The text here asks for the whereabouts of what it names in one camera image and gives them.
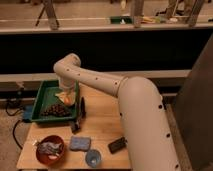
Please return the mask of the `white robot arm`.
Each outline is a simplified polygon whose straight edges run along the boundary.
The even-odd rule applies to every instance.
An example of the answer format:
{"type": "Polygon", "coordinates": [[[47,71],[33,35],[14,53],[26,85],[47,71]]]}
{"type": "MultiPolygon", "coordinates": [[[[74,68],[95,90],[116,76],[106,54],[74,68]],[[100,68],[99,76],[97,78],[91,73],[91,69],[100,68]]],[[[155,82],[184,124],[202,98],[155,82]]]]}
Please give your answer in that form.
{"type": "Polygon", "coordinates": [[[151,80],[83,69],[74,53],[57,61],[53,70],[64,91],[79,81],[118,99],[132,171],[181,171],[163,98],[151,80]]]}

